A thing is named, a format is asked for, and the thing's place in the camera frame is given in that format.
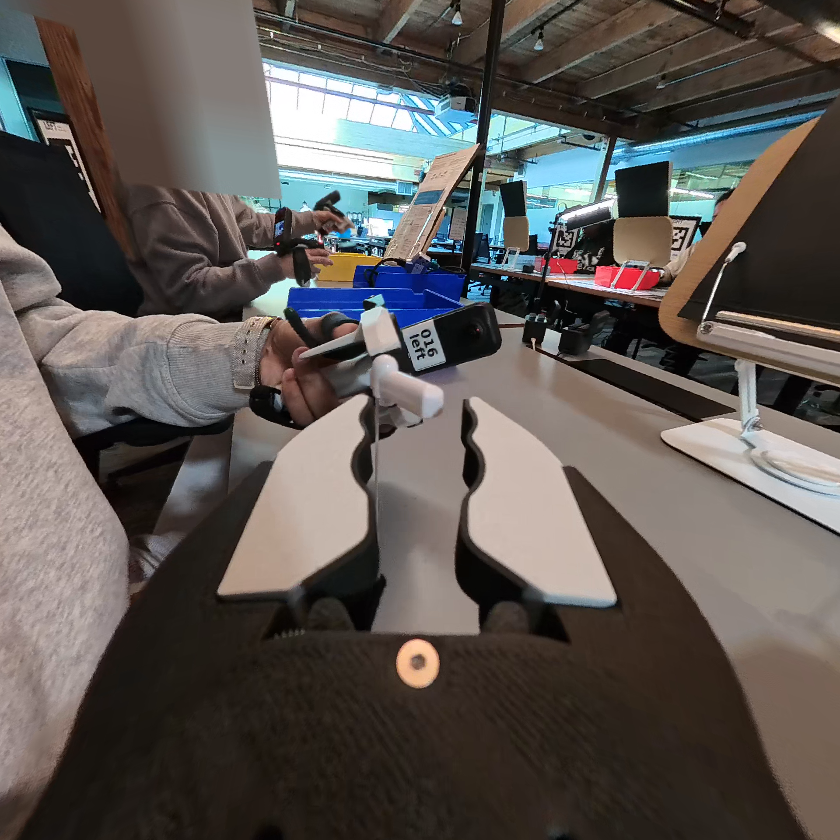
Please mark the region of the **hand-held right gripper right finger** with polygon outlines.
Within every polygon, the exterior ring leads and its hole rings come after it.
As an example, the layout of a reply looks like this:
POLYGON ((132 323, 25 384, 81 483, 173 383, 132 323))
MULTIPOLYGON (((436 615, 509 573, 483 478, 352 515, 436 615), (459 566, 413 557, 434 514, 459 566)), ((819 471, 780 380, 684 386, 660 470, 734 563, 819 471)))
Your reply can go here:
POLYGON ((478 397, 464 400, 461 442, 466 494, 456 578, 462 591, 481 607, 520 598, 614 606, 613 583, 557 456, 478 397))

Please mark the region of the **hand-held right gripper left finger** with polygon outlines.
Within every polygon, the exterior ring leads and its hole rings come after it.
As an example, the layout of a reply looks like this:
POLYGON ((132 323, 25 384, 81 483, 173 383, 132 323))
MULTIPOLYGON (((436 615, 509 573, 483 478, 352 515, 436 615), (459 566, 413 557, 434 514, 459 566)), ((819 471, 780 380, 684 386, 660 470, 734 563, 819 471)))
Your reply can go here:
POLYGON ((356 395, 280 450, 217 587, 220 601, 364 603, 381 593, 374 420, 373 399, 356 395))

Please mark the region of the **white power adapter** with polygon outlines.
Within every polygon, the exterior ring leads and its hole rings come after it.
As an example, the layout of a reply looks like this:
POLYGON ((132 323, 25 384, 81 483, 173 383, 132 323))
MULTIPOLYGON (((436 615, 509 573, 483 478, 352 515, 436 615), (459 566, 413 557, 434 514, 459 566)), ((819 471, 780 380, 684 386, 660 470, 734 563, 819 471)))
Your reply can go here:
POLYGON ((390 354, 374 357, 371 391, 378 424, 388 427, 414 427, 441 414, 445 404, 443 390, 415 376, 401 372, 390 354))

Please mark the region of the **grey desk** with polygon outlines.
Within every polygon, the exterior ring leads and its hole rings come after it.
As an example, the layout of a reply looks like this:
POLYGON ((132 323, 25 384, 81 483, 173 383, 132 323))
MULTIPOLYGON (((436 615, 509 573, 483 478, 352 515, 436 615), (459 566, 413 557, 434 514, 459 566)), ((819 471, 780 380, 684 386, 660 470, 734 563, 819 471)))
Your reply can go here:
POLYGON ((477 609, 453 553, 477 396, 577 468, 692 594, 738 672, 765 750, 813 838, 838 838, 838 537, 668 447, 686 420, 528 350, 444 371, 441 416, 380 445, 385 633, 467 634, 477 609))

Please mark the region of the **black desk lamp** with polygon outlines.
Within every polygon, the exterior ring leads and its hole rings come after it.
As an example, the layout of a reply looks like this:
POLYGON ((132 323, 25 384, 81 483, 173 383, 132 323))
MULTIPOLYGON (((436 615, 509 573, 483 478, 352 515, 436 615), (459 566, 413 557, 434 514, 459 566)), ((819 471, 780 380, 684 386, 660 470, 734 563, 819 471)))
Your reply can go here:
MULTIPOLYGON (((614 266, 614 229, 616 219, 614 217, 615 199, 602 199, 598 202, 581 205, 558 213, 551 230, 557 224, 563 224, 567 228, 578 228, 579 236, 574 249, 568 254, 568 259, 578 259, 579 269, 577 275, 594 277, 595 268, 598 266, 614 266)), ((550 259, 549 248, 542 255, 542 268, 540 275, 543 279, 547 277, 545 265, 550 259)), ((543 294, 540 297, 531 296, 528 305, 528 312, 538 312, 543 294)))

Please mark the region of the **person's left hand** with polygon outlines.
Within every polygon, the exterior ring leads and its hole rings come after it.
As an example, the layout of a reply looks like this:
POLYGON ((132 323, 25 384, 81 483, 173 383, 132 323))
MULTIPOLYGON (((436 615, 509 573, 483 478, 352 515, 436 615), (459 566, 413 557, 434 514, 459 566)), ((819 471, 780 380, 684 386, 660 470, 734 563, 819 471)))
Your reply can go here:
POLYGON ((275 318, 257 364, 259 383, 278 389, 291 420, 303 427, 329 414, 342 402, 322 372, 330 362, 323 358, 302 360, 306 349, 289 322, 275 318))

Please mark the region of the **large black power brick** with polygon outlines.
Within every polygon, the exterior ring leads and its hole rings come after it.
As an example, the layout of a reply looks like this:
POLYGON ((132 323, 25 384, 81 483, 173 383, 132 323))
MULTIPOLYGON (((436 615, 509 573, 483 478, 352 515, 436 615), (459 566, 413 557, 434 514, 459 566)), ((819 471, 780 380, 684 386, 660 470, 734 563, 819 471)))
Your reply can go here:
POLYGON ((610 321, 607 310, 597 312, 588 323, 570 325, 560 331, 559 354, 569 356, 586 355, 597 333, 610 321))

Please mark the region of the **cardboard sign board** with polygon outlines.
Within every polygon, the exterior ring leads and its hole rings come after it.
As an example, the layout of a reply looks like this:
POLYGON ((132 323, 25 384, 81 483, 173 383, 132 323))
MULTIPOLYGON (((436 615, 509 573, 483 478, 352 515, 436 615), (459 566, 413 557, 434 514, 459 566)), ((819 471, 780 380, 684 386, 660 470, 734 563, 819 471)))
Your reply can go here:
POLYGON ((482 147, 479 143, 436 156, 397 225, 384 259, 412 260, 427 252, 438 231, 445 205, 466 177, 482 147))

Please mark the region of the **wooden table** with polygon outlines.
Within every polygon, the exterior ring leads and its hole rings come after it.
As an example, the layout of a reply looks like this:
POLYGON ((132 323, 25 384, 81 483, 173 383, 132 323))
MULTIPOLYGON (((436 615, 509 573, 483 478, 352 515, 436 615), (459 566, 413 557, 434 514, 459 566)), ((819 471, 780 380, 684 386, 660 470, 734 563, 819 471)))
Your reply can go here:
POLYGON ((654 288, 650 290, 615 289, 611 287, 598 286, 592 276, 587 275, 553 275, 548 274, 543 279, 540 273, 525 272, 488 264, 472 264, 469 268, 469 276, 472 279, 484 278, 492 286, 504 286, 505 284, 517 282, 523 285, 527 294, 540 297, 547 289, 557 291, 570 291, 587 295, 592 298, 614 300, 630 303, 634 306, 659 309, 665 299, 667 288, 654 288))

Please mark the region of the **black mat on table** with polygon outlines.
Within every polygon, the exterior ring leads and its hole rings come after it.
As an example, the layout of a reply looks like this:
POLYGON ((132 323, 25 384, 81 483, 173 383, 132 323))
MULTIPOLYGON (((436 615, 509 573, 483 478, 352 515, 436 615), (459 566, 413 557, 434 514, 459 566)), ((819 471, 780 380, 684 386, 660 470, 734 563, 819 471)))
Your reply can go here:
POLYGON ((612 360, 601 357, 566 359, 539 346, 536 351, 694 423, 735 413, 731 406, 612 360))

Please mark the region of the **large red plastic bin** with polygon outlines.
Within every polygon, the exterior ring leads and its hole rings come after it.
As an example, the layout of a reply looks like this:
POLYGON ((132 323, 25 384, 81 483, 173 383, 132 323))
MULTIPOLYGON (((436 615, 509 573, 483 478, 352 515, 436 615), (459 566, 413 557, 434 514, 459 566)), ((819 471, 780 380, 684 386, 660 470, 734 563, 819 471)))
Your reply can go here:
POLYGON ((619 291, 649 291, 657 286, 661 272, 648 267, 642 270, 635 264, 629 266, 598 266, 595 268, 594 283, 598 287, 619 291))

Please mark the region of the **black steel pillar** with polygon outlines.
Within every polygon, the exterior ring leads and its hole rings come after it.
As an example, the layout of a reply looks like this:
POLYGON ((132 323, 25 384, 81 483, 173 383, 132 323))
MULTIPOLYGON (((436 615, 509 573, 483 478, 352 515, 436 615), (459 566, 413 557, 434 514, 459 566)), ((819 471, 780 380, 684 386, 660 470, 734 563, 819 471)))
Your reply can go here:
POLYGON ((492 98, 497 75, 500 44, 505 16, 505 1, 493 1, 490 8, 489 28, 486 42, 486 56, 481 78, 476 143, 478 151, 470 171, 469 200, 465 226, 465 238, 461 250, 461 269, 465 273, 462 296, 469 288, 469 273, 473 263, 473 249, 476 241, 480 199, 484 191, 484 172, 487 157, 487 141, 492 114, 492 98))

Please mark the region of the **ceiling projector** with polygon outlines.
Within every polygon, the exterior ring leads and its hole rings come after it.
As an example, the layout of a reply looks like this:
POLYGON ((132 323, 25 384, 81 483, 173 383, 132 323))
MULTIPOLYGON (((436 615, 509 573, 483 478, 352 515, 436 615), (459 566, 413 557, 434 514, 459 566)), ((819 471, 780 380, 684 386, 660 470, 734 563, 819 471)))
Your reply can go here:
POLYGON ((434 105, 434 117, 445 123, 474 124, 478 117, 478 102, 472 96, 447 94, 434 105))

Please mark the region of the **wide wooden black board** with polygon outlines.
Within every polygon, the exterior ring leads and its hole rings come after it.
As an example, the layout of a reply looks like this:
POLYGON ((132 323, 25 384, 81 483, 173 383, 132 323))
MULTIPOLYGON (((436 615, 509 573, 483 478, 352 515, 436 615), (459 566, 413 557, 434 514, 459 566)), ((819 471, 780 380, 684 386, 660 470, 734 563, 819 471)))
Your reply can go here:
POLYGON ((617 264, 637 262, 664 268, 669 263, 673 241, 671 176, 669 161, 616 170, 613 255, 617 264))

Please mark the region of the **black office chair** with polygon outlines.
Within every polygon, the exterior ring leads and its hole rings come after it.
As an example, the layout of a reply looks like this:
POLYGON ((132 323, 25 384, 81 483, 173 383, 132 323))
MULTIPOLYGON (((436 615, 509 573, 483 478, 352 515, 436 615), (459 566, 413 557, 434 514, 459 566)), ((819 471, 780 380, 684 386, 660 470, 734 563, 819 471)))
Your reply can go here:
POLYGON ((49 264, 62 300, 80 310, 137 314, 140 285, 67 152, 1 132, 1 221, 49 264))

